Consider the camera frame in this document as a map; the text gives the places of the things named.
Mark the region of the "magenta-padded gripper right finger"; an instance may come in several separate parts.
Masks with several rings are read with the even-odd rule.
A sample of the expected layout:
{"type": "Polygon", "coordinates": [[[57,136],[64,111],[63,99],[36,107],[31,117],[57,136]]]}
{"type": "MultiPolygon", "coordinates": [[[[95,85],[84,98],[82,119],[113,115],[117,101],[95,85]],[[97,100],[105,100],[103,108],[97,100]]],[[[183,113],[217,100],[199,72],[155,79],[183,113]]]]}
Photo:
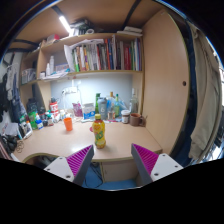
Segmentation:
{"type": "Polygon", "coordinates": [[[156,154],[137,144],[131,145],[131,154],[144,185],[182,169],[182,166],[166,153],[156,154]]]}

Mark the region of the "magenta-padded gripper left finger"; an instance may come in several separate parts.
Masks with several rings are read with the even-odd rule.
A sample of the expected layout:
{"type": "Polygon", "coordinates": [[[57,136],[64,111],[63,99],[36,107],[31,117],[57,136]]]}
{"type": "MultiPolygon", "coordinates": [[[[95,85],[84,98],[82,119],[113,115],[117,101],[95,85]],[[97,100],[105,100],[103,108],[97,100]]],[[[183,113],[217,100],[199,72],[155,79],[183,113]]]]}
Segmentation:
{"type": "Polygon", "coordinates": [[[94,156],[94,147],[89,145],[68,157],[58,157],[45,171],[81,186],[94,156]]]}

